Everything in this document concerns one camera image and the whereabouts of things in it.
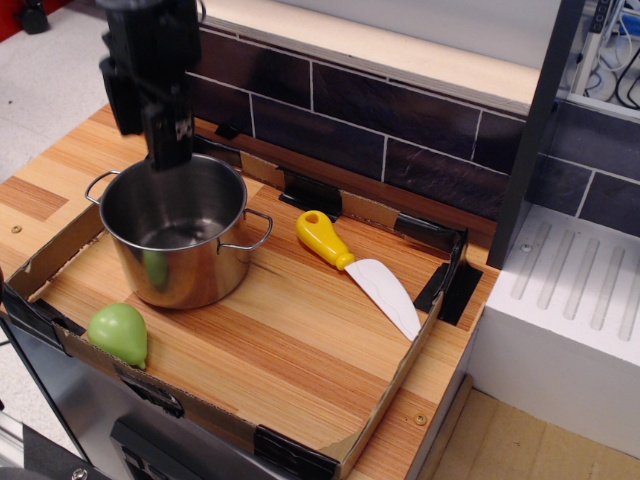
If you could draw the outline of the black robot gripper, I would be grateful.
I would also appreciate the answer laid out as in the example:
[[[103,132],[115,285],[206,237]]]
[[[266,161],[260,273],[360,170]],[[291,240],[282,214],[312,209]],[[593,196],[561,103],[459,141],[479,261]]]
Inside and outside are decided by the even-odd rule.
[[[144,132],[155,171],[187,163],[194,117],[186,73],[201,59],[198,3],[99,1],[97,6],[108,23],[103,35],[108,57],[99,68],[120,133]]]

